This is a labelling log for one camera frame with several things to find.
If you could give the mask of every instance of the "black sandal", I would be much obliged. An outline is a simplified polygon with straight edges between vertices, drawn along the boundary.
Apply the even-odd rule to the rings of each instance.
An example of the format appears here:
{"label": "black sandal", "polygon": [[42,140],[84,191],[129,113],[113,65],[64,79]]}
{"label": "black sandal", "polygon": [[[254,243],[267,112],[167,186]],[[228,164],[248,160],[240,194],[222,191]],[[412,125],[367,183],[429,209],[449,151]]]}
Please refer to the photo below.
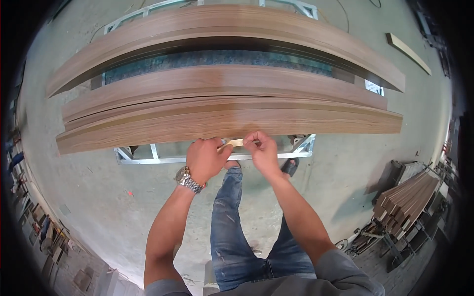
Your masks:
{"label": "black sandal", "polygon": [[282,172],[289,174],[290,177],[293,177],[299,164],[300,164],[300,159],[298,157],[289,158],[285,162],[285,164],[282,166]]}

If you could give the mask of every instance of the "wood grain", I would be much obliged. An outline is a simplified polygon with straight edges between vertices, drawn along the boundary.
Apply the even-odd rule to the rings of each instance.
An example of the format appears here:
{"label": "wood grain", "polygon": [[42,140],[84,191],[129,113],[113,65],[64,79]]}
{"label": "wood grain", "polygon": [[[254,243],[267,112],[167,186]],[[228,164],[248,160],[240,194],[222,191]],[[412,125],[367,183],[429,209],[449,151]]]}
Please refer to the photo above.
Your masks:
{"label": "wood grain", "polygon": [[270,135],[399,133],[401,116],[314,109],[235,109],[232,105],[183,108],[127,117],[58,135],[61,154],[197,138],[243,137],[252,130]]}
{"label": "wood grain", "polygon": [[387,42],[391,46],[395,47],[407,57],[412,59],[418,66],[420,66],[426,73],[431,75],[431,69],[426,65],[426,63],[411,49],[408,45],[404,44],[397,36],[392,33],[387,33]]}
{"label": "wood grain", "polygon": [[65,123],[150,101],[205,96],[308,98],[387,109],[387,99],[354,84],[293,69],[206,65],[139,75],[98,88],[62,107]]}
{"label": "wood grain", "polygon": [[329,100],[299,99],[299,98],[279,98],[279,97],[245,97],[245,96],[215,96],[197,97],[152,101],[131,106],[113,108],[107,111],[98,112],[89,116],[81,117],[71,122],[65,123],[67,133],[74,133],[78,130],[102,125],[108,122],[117,122],[138,116],[149,117],[158,114],[184,114],[198,111],[207,112],[212,110],[238,110],[238,109],[312,109],[341,111],[349,113],[359,113],[373,115],[376,117],[390,118],[401,121],[403,117],[399,114],[378,110],[375,108],[358,106],[347,103],[334,102]]}
{"label": "wood grain", "polygon": [[227,4],[161,11],[119,27],[67,60],[49,80],[46,96],[144,56],[166,54],[180,46],[192,50],[202,40],[214,49],[241,46],[229,42],[232,38],[244,38],[247,49],[254,43],[255,49],[321,57],[382,87],[405,90],[405,75],[395,65],[336,27],[283,10]]}
{"label": "wood grain", "polygon": [[374,217],[396,237],[408,230],[430,200],[439,180],[422,171],[402,184],[381,194]]}

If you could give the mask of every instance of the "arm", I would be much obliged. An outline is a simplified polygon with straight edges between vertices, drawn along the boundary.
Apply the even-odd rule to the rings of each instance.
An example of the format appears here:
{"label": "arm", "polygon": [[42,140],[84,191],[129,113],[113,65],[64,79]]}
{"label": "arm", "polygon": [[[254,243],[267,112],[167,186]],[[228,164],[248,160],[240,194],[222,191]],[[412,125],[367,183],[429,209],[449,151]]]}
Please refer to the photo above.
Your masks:
{"label": "arm", "polygon": [[[232,153],[232,146],[225,147],[219,154],[217,148],[221,139],[198,139],[192,143],[186,155],[186,165],[191,178],[204,185],[219,173]],[[181,245],[186,227],[186,218],[195,193],[185,186],[178,185],[151,226],[145,250],[145,287],[159,279],[182,278],[173,265],[174,256]]]}
{"label": "arm", "polygon": [[[253,142],[257,139],[259,146]],[[318,214],[284,177],[278,165],[275,140],[263,132],[253,132],[245,137],[244,147],[272,186],[293,237],[316,265],[322,254],[337,247],[329,239]]]}

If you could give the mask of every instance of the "foot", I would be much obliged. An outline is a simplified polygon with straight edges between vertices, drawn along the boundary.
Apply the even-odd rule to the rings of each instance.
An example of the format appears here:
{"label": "foot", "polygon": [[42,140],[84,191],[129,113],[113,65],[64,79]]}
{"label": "foot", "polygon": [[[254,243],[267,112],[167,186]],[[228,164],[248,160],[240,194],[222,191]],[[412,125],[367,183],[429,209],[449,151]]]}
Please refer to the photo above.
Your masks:
{"label": "foot", "polygon": [[237,161],[227,161],[226,164],[224,164],[224,169],[228,170],[232,167],[240,167],[240,164],[238,164]]}
{"label": "foot", "polygon": [[[294,161],[293,159],[290,160],[290,162],[291,162],[292,164],[295,164],[295,161]],[[290,174],[289,174],[289,173],[285,173],[285,172],[284,172],[284,173],[283,173],[283,176],[284,176],[287,180],[290,179]]]}

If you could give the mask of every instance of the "forearm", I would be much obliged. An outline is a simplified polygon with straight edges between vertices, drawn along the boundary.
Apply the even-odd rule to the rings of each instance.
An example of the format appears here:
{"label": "forearm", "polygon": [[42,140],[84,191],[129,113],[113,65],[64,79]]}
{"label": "forearm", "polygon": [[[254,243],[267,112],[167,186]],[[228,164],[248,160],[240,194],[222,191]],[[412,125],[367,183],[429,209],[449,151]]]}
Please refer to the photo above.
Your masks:
{"label": "forearm", "polygon": [[313,264],[329,249],[331,242],[321,219],[295,187],[283,176],[267,178],[295,240],[308,253]]}
{"label": "forearm", "polygon": [[173,251],[180,245],[186,218],[195,193],[178,185],[161,208],[151,226],[146,241],[147,259],[173,260]]}

